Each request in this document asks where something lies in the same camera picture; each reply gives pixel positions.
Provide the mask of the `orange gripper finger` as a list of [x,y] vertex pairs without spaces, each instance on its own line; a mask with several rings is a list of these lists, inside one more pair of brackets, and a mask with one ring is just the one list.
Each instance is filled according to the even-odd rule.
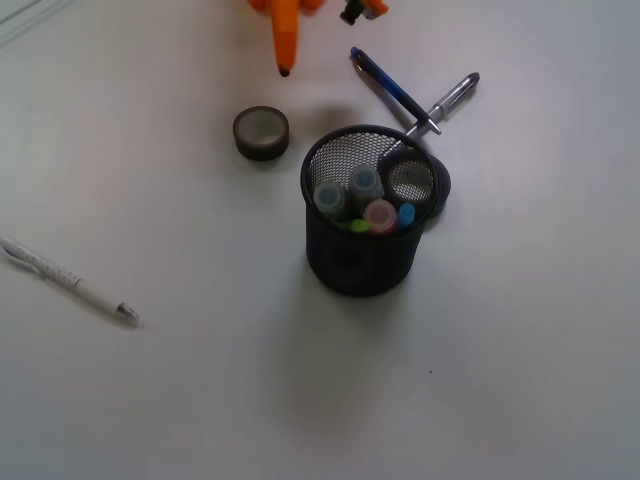
[[270,0],[269,9],[278,71],[288,77],[296,61],[299,2]]

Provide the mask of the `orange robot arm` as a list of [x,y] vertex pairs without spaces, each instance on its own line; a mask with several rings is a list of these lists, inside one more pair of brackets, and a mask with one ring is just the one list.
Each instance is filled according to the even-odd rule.
[[300,11],[313,13],[323,1],[316,0],[251,0],[251,7],[271,18],[278,71],[288,77],[294,68],[298,42],[298,17]]

